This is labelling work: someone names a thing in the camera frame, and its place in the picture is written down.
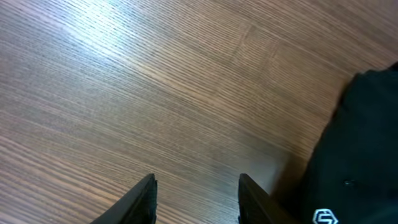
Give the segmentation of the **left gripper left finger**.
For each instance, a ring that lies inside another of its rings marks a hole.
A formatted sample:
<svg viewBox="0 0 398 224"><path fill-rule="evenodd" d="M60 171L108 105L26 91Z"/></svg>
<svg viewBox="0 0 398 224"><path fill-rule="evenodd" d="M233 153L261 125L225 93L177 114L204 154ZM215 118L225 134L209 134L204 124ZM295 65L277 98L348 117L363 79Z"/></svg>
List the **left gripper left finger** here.
<svg viewBox="0 0 398 224"><path fill-rule="evenodd" d="M154 224L157 180L148 174L91 224Z"/></svg>

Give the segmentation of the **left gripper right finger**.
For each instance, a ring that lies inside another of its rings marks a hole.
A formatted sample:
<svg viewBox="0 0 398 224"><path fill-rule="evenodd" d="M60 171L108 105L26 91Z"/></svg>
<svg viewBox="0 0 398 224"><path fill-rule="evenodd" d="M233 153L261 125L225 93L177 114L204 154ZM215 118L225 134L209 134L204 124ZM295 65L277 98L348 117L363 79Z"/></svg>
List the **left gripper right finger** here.
<svg viewBox="0 0 398 224"><path fill-rule="evenodd" d="M249 175L240 174L239 224L297 224Z"/></svg>

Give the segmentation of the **black polo shirt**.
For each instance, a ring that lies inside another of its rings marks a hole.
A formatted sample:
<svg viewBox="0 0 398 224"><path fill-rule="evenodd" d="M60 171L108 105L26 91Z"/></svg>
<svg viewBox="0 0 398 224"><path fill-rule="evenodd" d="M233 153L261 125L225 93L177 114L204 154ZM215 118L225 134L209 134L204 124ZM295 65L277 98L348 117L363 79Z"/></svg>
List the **black polo shirt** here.
<svg viewBox="0 0 398 224"><path fill-rule="evenodd" d="M264 222L397 222L397 65L346 85L298 186Z"/></svg>

